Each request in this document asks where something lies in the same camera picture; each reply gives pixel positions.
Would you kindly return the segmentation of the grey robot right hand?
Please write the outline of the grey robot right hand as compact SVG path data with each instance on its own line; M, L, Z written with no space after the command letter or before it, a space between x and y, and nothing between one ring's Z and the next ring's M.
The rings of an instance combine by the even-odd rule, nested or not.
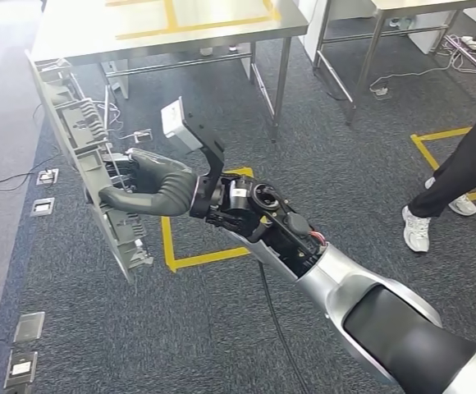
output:
M114 186L101 189L98 197L112 208L129 213L177 217L191 207L198 175L191 168L157 153L132 148L117 161L128 169L135 190L131 193Z

